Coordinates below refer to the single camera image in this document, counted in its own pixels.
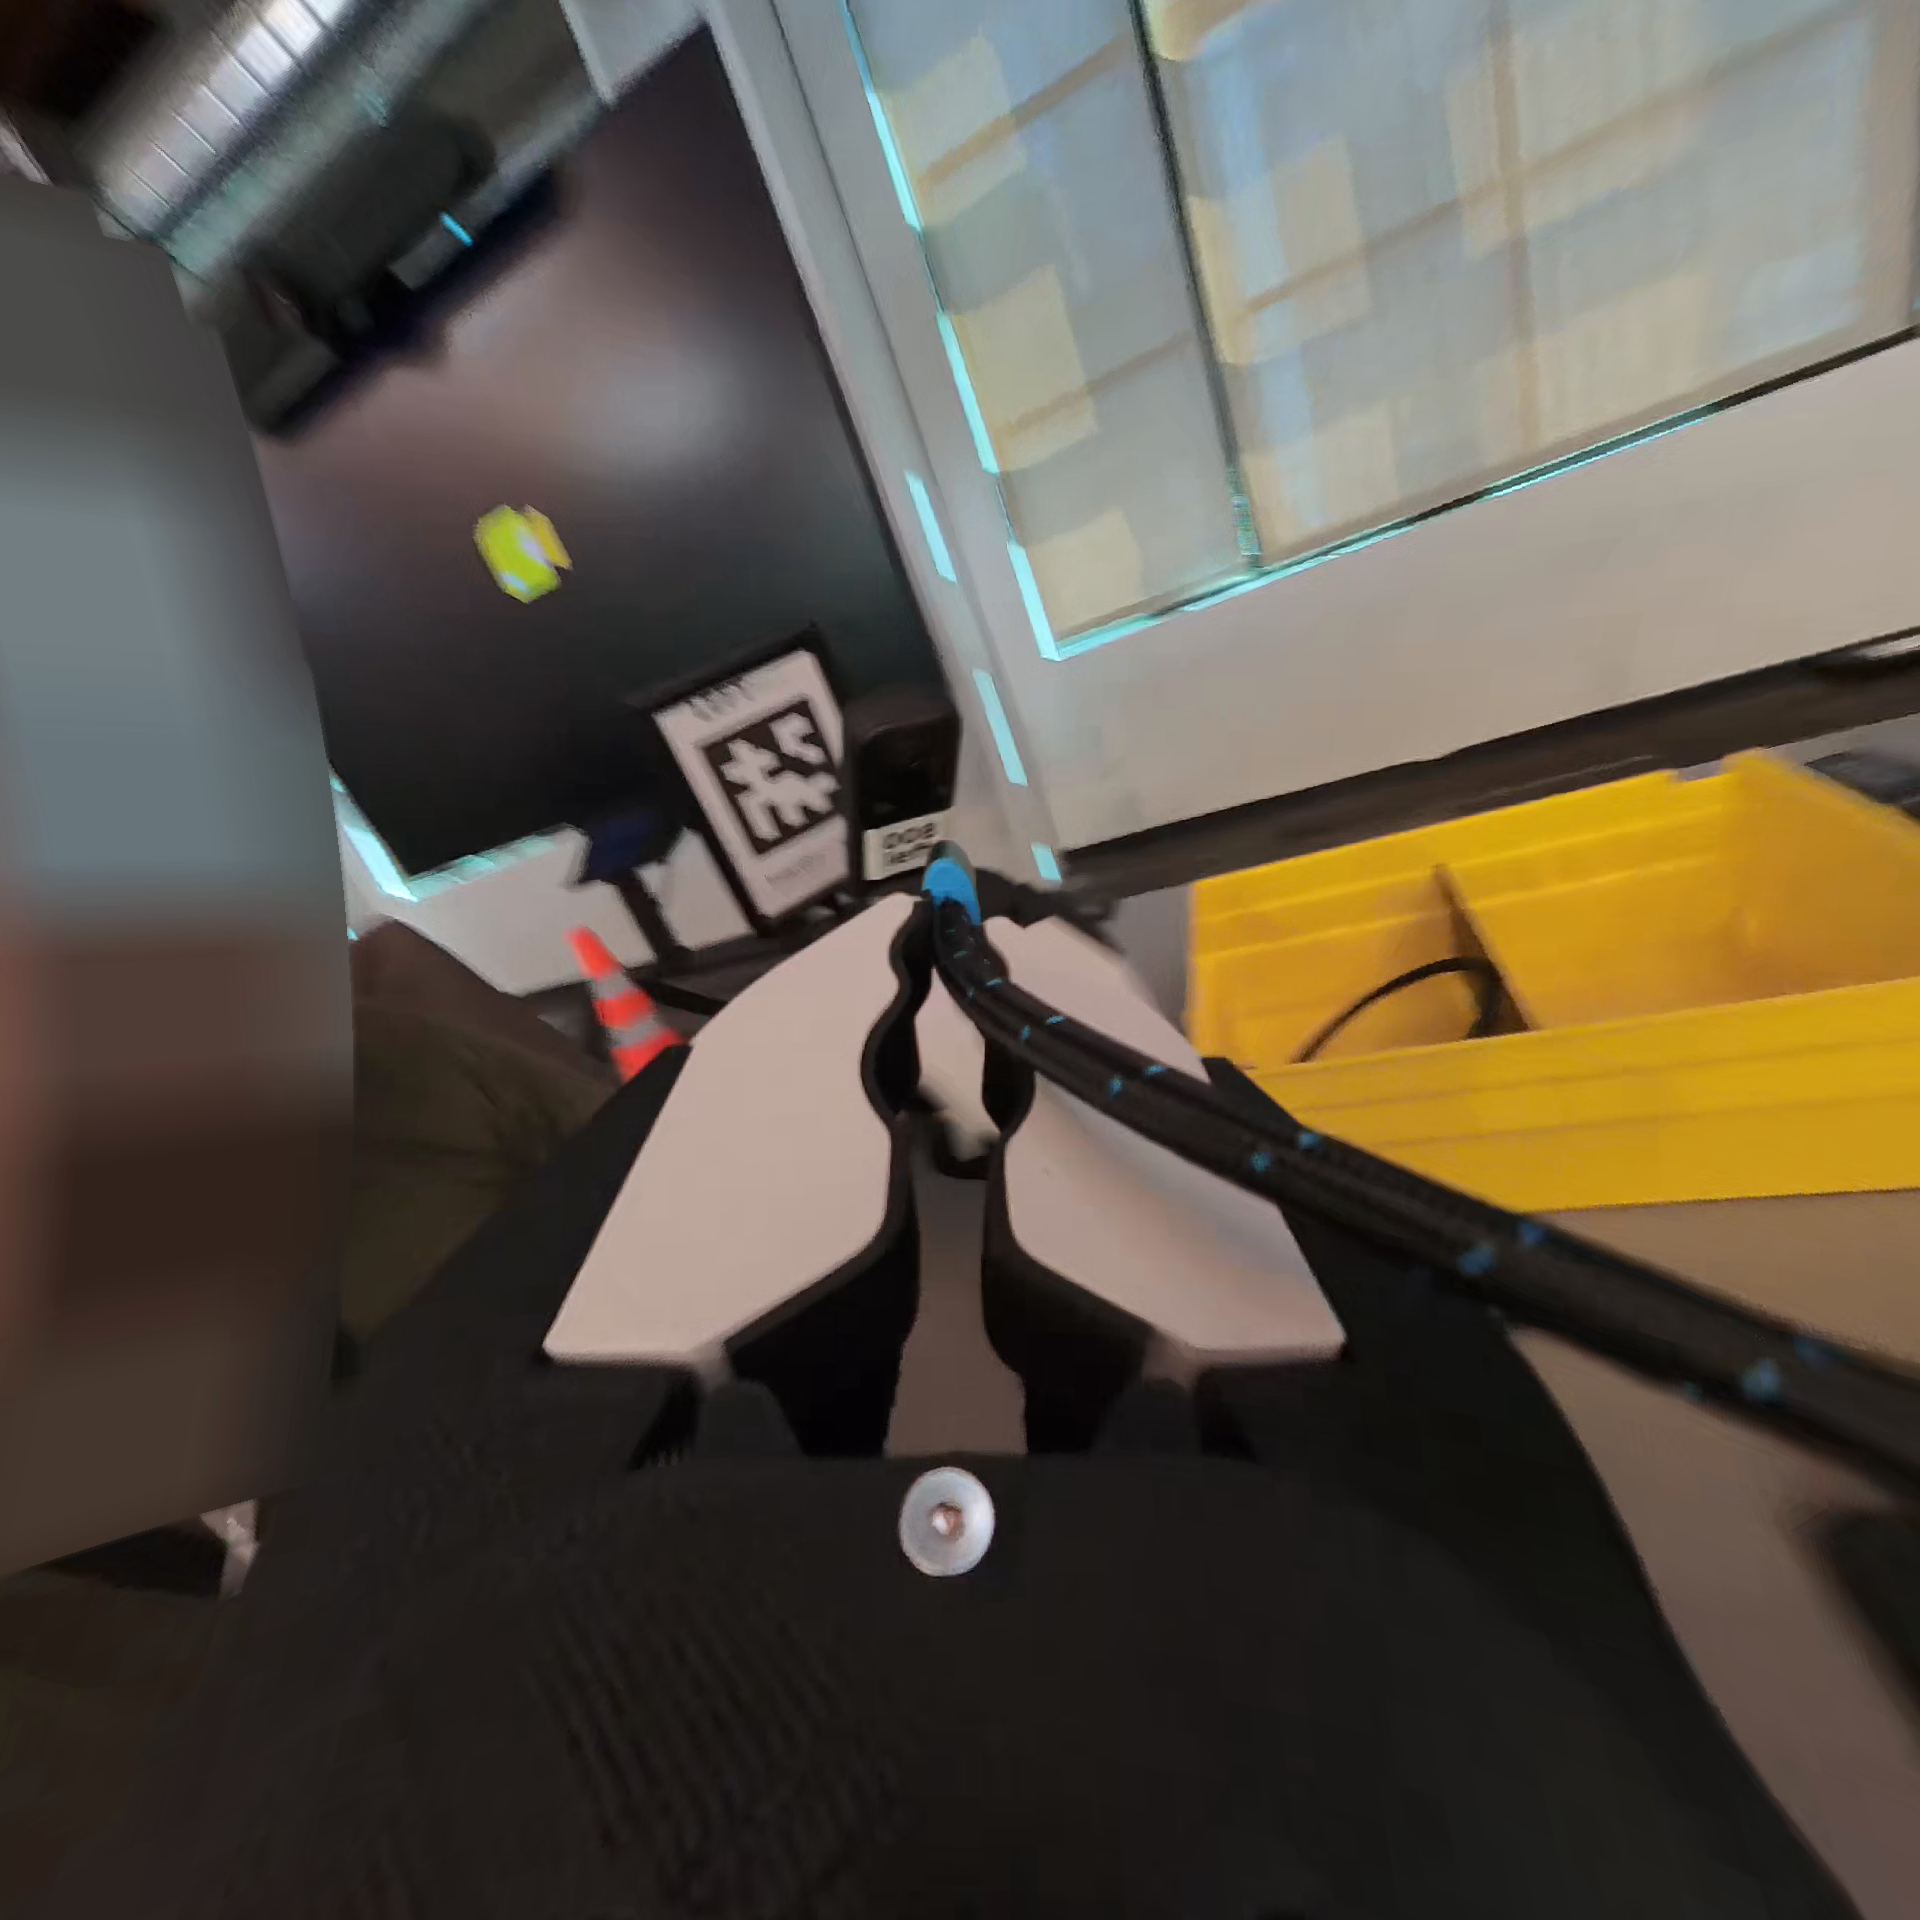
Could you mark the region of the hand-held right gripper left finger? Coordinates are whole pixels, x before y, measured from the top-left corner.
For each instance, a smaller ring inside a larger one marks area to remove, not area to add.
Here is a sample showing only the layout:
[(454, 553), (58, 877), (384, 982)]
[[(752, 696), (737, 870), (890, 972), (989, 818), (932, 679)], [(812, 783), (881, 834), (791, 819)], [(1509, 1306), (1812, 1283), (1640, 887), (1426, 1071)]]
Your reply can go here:
[(799, 1444), (888, 1437), (923, 1295), (915, 911), (881, 899), (687, 1044), (550, 1361), (756, 1382)]

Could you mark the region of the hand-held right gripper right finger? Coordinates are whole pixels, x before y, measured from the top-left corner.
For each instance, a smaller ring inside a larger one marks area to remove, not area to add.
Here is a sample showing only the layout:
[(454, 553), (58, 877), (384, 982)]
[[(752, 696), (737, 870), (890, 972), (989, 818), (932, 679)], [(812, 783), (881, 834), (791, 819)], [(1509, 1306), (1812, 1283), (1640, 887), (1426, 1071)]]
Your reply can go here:
[(1000, 1126), (983, 1314), (1024, 1385), (1031, 1452), (1086, 1452), (1141, 1378), (1334, 1361), (1346, 1347), (1274, 1206), (989, 1048)]

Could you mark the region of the black silver hdmi switch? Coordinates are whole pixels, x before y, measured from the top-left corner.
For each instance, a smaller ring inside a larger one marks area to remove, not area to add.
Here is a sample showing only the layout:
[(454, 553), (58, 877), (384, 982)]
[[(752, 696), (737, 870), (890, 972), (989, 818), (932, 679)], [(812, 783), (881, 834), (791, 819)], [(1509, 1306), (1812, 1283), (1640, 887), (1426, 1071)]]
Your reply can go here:
[(1492, 1041), (1501, 1030), (1503, 1005), (1507, 1005), (1507, 986), (1498, 972), (1498, 967), (1476, 954), (1452, 954), (1444, 959), (1431, 959), (1416, 968), (1399, 972), (1382, 982), (1378, 988), (1362, 993), (1358, 1001), (1353, 1001), (1346, 1009), (1332, 1016), (1316, 1034), (1293, 1056), (1294, 1067), (1307, 1067), (1323, 1056), (1332, 1041), (1336, 1041), (1341, 1031), (1346, 1031), (1366, 1010), (1391, 1001), (1395, 996), (1405, 996), (1408, 991), (1416, 991), (1429, 982), (1438, 982), (1446, 978), (1467, 979), (1476, 988), (1476, 1013), (1467, 1030), (1467, 1041)]

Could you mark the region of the yellow plastic bin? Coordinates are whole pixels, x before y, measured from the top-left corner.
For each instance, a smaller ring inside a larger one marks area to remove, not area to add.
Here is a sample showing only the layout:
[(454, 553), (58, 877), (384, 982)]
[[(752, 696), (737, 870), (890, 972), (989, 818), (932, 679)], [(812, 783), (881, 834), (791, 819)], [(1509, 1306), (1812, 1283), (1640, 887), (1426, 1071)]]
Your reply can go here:
[[(1492, 959), (1293, 1056), (1362, 993)], [(1915, 1187), (1917, 828), (1747, 751), (1201, 881), (1188, 1034), (1310, 1128), (1518, 1212)]]

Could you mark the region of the orange traffic cone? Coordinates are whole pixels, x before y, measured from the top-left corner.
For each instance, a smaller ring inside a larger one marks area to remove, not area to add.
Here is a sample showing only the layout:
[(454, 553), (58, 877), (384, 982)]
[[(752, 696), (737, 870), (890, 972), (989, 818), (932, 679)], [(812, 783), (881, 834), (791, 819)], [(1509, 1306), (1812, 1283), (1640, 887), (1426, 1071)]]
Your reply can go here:
[(594, 929), (576, 925), (566, 941), (619, 1082), (638, 1082), (656, 1061), (685, 1048), (685, 1037), (664, 1018), (652, 996)]

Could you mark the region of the person's olive shirt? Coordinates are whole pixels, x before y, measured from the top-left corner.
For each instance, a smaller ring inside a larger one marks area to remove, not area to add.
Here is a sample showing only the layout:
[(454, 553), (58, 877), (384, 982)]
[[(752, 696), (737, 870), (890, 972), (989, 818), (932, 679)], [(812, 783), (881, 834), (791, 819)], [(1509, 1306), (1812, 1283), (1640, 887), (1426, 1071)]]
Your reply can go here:
[(401, 923), (352, 949), (342, 1322), (361, 1350), (613, 1098), (613, 1068)]

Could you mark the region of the yellow green sticker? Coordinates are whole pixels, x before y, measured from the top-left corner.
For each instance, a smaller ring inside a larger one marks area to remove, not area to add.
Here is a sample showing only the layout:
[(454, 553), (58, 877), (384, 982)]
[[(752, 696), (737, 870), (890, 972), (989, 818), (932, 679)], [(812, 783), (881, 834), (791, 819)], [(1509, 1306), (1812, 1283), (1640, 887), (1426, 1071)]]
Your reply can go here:
[(477, 515), (471, 542), (492, 585), (520, 606), (533, 606), (560, 590), (572, 555), (537, 509), (496, 505)]

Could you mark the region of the large glass window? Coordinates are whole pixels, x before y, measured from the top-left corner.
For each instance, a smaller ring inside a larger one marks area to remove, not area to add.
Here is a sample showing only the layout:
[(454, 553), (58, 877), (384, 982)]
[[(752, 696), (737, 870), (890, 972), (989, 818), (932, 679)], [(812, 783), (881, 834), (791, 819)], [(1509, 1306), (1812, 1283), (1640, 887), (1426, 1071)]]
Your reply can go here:
[(1891, 336), (1915, 6), (841, 6), (1046, 661)]

